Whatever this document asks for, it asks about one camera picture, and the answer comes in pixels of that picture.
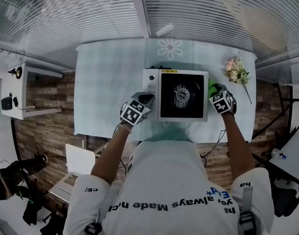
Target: black device on desk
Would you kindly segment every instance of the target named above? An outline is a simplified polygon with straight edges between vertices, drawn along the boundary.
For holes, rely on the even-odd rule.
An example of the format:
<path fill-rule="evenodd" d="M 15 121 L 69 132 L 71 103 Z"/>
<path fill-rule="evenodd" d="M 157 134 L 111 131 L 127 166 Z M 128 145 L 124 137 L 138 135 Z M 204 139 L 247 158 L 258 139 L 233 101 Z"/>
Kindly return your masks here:
<path fill-rule="evenodd" d="M 1 109 L 4 111 L 12 110 L 12 97 L 8 96 L 1 100 Z"/>

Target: pink flower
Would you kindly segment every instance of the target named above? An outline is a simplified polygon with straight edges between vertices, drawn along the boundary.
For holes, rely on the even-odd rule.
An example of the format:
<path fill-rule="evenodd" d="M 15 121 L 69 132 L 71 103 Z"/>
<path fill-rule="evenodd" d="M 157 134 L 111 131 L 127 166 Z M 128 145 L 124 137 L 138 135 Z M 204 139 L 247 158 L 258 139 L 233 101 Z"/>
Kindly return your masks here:
<path fill-rule="evenodd" d="M 234 64 L 234 60 L 233 59 L 229 60 L 226 64 L 226 70 L 230 71 L 233 67 L 233 64 Z"/>

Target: light blue tablecloth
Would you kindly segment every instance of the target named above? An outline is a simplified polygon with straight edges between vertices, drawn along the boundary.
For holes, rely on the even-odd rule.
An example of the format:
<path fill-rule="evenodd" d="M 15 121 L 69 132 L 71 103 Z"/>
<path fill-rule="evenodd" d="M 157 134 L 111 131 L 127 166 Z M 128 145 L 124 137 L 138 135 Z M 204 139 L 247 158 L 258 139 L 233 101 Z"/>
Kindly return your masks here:
<path fill-rule="evenodd" d="M 75 75 L 75 132 L 91 136 L 113 135 L 119 123 L 122 104 L 135 92 L 142 91 L 143 69 L 151 66 L 181 70 L 208 71 L 209 77 L 225 84 L 237 100 L 235 116 L 248 141 L 252 139 L 256 83 L 256 56 L 242 51 L 242 58 L 251 80 L 247 84 L 253 104 L 243 87 L 233 84 L 222 74 L 226 60 L 240 50 L 236 48 L 175 39 L 124 39 L 82 44 Z M 217 142 L 224 130 L 221 117 L 209 105 L 207 122 L 158 122 L 146 120 L 133 128 L 131 140 L 190 140 Z"/>

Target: bracelet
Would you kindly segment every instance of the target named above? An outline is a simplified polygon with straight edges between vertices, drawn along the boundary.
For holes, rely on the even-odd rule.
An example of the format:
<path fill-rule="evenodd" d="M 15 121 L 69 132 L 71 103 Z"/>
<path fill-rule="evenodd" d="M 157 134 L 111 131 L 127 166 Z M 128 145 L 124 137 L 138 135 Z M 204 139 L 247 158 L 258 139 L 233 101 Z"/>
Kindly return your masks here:
<path fill-rule="evenodd" d="M 129 127 L 127 127 L 126 125 L 124 125 L 124 124 L 119 124 L 119 126 L 118 127 L 123 127 L 124 129 L 126 129 L 126 130 L 128 130 L 129 131 L 129 134 L 132 132 L 132 130 L 129 128 Z"/>

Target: flower pattern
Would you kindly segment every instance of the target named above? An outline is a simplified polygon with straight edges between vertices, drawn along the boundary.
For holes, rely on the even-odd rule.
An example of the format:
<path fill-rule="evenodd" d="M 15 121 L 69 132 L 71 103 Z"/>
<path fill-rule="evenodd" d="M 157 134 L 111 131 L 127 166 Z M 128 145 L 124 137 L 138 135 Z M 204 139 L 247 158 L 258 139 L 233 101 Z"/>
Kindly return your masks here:
<path fill-rule="evenodd" d="M 174 59 L 174 54 L 178 56 L 183 55 L 183 51 L 177 47 L 182 45 L 181 40 L 173 40 L 173 39 L 159 39 L 158 44 L 162 47 L 158 50 L 157 54 L 159 56 L 167 55 L 169 61 Z"/>

